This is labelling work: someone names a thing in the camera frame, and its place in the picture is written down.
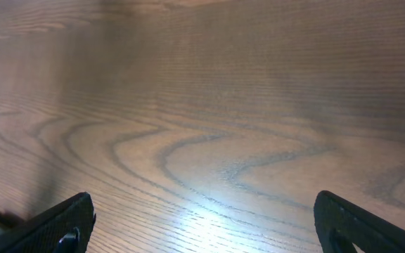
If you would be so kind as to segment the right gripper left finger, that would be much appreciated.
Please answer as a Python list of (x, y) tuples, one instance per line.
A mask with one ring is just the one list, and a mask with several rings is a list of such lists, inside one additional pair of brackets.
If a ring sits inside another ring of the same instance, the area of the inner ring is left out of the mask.
[(95, 222), (87, 192), (27, 220), (0, 212), (0, 253), (85, 253)]

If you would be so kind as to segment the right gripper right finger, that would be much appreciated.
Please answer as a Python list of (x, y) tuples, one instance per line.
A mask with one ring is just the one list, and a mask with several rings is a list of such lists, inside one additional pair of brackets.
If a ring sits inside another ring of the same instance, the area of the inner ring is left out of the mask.
[(327, 190), (316, 196), (314, 224), (324, 253), (405, 252), (405, 230)]

